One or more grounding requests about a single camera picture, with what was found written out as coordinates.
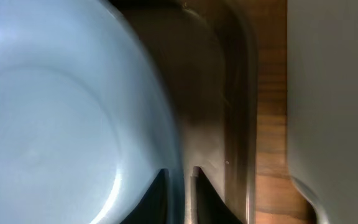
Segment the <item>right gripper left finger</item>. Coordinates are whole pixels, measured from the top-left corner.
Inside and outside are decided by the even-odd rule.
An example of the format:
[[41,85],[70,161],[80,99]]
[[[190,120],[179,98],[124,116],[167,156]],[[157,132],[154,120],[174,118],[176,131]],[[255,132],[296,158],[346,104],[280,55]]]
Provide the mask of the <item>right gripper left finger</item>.
[[140,202],[121,224],[166,224],[167,175],[168,170],[159,170]]

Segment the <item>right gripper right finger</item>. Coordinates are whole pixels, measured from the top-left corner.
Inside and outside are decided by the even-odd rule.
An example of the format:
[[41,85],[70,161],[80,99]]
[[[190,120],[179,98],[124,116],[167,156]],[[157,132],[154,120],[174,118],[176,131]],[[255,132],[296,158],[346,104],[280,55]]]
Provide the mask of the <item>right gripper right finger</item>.
[[197,224],[242,224],[222,201],[201,167],[193,169],[193,186]]

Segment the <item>dark blue plate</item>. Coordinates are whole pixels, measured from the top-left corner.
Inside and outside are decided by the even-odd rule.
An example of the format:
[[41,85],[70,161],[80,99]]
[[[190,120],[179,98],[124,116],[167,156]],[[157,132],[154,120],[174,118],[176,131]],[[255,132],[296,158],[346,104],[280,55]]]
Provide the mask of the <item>dark blue plate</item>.
[[0,223],[121,223],[160,169],[183,223],[175,119],[108,1],[0,1]]

